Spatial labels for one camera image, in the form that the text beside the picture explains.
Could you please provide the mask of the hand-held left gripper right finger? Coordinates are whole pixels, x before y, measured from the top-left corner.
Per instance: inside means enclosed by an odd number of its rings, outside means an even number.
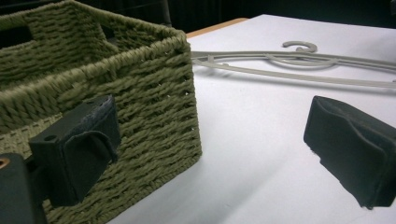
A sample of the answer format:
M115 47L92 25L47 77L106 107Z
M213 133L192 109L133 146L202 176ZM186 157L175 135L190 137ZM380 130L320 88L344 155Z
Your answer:
M313 98L304 141L358 204L396 199L396 128L331 98Z

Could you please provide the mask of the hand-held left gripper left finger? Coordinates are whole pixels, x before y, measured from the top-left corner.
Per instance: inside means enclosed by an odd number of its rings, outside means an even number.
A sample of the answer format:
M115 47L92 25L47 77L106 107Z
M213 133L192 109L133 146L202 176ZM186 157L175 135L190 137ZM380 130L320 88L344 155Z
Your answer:
M118 159L119 145L111 95L78 105L29 140L35 164L49 179L48 199L54 206L81 203L107 166Z

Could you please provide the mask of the green woven basket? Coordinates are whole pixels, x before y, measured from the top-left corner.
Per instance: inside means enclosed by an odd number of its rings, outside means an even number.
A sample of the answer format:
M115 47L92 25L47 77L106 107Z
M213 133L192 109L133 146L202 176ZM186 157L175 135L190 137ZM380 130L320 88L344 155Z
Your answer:
M75 0L0 16L0 153L82 102L110 94L121 143L82 203L49 224L106 224L194 165L201 141L191 50L179 30Z

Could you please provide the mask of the grey plastic clothes hanger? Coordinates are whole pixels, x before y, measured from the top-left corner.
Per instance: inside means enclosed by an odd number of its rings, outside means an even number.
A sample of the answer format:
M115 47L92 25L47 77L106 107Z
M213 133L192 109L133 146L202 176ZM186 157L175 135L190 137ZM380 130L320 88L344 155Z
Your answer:
M273 72L267 70L231 66L227 63L218 63L218 60L257 58L267 60L271 63L279 63L280 65L293 65L302 68L322 68L332 67L335 65L346 65L358 66L368 69L386 70L396 75L396 63L349 56L320 54L318 53L318 47L315 44L304 41L288 41L282 44L283 48L288 48L292 46L296 47L294 51L193 51L191 53L191 61L193 64L199 66L266 77L279 77L318 83L360 86L369 88L388 88L396 90L396 80L384 82L341 77L318 77L285 72Z

